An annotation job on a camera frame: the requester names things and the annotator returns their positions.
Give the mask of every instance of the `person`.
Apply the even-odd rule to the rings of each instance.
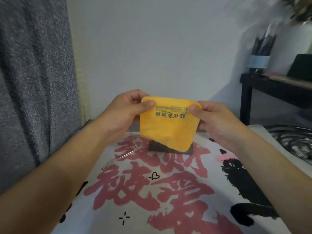
[[[0,233],[50,233],[107,144],[152,109],[141,90],[118,95],[104,112],[76,133],[44,164],[0,197]],[[312,179],[220,103],[189,107],[199,129],[240,159],[293,233],[312,233]]]

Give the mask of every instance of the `black table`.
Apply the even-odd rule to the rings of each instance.
[[[242,83],[240,120],[245,125],[250,124],[253,88],[299,108],[306,109],[312,107],[311,90],[269,80],[261,75],[242,74],[240,82]]]

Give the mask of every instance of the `curtain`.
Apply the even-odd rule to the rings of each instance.
[[[0,194],[79,125],[66,0],[0,0]]]

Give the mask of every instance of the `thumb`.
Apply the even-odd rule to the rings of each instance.
[[[210,112],[206,112],[204,110],[202,110],[200,107],[196,106],[196,105],[191,105],[189,107],[190,112],[197,118],[203,120],[204,122],[206,122],[208,120],[209,114]]]
[[[147,112],[147,111],[151,110],[155,105],[156,105],[156,103],[154,101],[146,101],[146,102],[142,102],[142,103],[139,103],[139,104],[131,105],[131,107],[130,107],[130,109],[131,109],[130,114],[132,116],[136,116],[136,115],[142,114],[144,112]]]

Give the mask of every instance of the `vase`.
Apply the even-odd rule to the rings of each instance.
[[[266,72],[287,74],[296,55],[312,53],[312,22],[289,23],[277,36]]]

